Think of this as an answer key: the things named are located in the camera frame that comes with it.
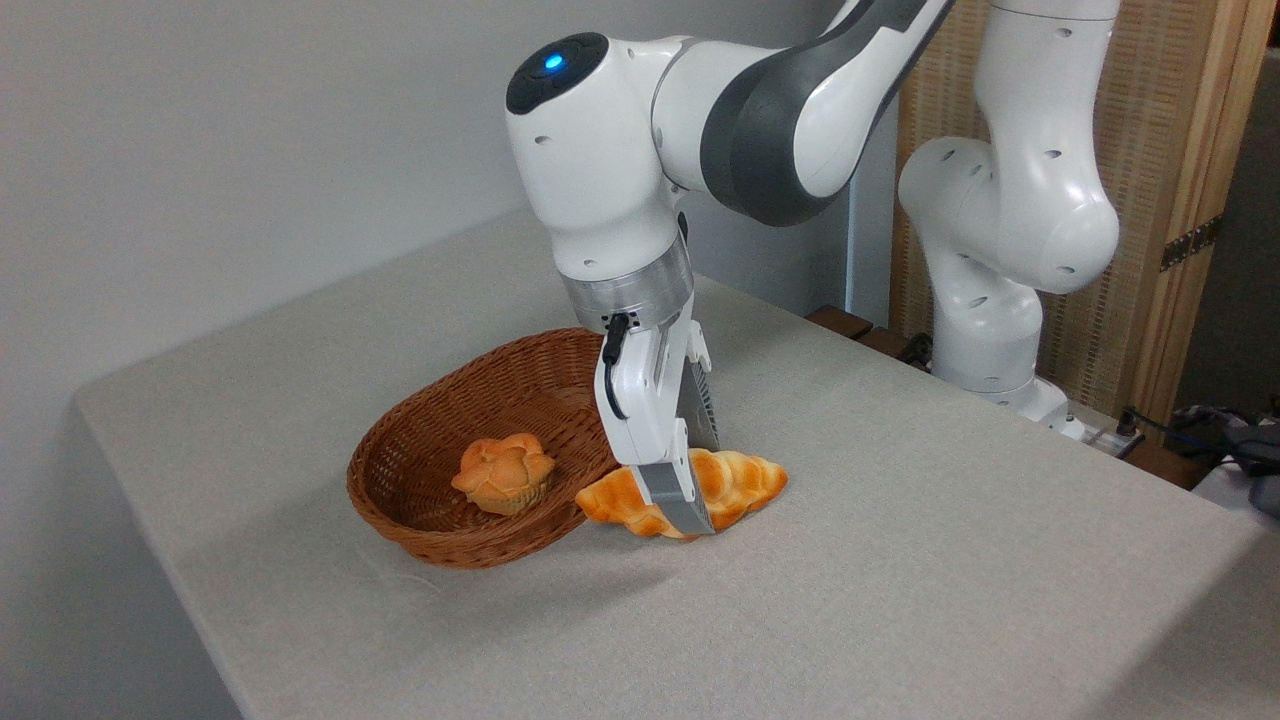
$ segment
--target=pastry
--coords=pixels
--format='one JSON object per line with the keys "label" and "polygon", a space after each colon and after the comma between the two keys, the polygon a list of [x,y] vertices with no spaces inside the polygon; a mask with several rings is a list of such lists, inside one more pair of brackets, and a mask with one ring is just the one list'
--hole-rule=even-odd
{"label": "pastry", "polygon": [[[689,461],[716,532],[764,507],[787,484],[787,471],[781,465],[732,450],[692,448]],[[575,500],[588,518],[599,523],[621,523],[644,537],[687,538],[667,521],[657,505],[644,503],[630,468],[604,475],[579,491]]]}
{"label": "pastry", "polygon": [[556,461],[530,433],[477,439],[462,454],[452,484],[486,512],[513,515],[547,495]]}

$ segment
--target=white wall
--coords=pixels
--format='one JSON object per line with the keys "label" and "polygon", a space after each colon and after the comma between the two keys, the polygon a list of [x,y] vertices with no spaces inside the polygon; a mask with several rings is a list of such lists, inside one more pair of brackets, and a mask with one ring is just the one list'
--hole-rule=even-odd
{"label": "white wall", "polygon": [[[0,1],[0,716],[234,716],[78,386],[524,204],[502,94],[541,44],[786,45],[837,5]],[[700,270],[838,302],[840,209],[788,245],[691,211]]]}
{"label": "white wall", "polygon": [[872,131],[850,182],[847,306],[854,315],[888,325],[893,261],[893,199],[897,197],[897,99]]}

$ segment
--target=toy bread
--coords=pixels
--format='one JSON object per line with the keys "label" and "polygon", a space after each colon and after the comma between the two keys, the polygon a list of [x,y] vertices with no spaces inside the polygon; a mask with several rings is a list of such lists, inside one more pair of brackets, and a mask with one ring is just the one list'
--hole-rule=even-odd
{"label": "toy bread", "polygon": [[[709,452],[692,448],[689,461],[716,532],[764,507],[787,484],[787,471],[781,465],[732,450]],[[687,539],[667,521],[657,505],[644,503],[628,468],[620,468],[582,488],[575,500],[586,516],[598,523],[621,523],[643,537],[662,534]]]}
{"label": "toy bread", "polygon": [[547,478],[556,461],[530,433],[504,439],[477,439],[462,454],[449,483],[486,512],[513,515],[547,495]]}

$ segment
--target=metal hinge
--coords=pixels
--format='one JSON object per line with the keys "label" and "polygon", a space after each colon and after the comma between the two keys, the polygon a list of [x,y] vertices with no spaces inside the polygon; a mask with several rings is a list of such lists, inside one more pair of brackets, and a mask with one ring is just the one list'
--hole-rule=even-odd
{"label": "metal hinge", "polygon": [[1221,225],[1222,215],[1219,215],[1165,245],[1165,255],[1160,259],[1160,272],[1164,273],[1169,268],[1217,242],[1217,231]]}

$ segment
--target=croissant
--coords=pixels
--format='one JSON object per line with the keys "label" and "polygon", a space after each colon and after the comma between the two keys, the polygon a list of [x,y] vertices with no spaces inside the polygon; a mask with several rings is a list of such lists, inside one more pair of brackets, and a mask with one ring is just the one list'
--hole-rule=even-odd
{"label": "croissant", "polygon": [[472,442],[462,454],[458,474],[449,482],[486,512],[512,515],[547,495],[547,478],[556,461],[530,433]]}
{"label": "croissant", "polygon": [[[689,461],[716,532],[764,507],[787,484],[787,471],[781,465],[732,450],[692,448]],[[575,500],[586,516],[598,523],[621,523],[643,537],[689,538],[667,521],[657,505],[644,503],[630,468],[604,475],[579,491]]]}

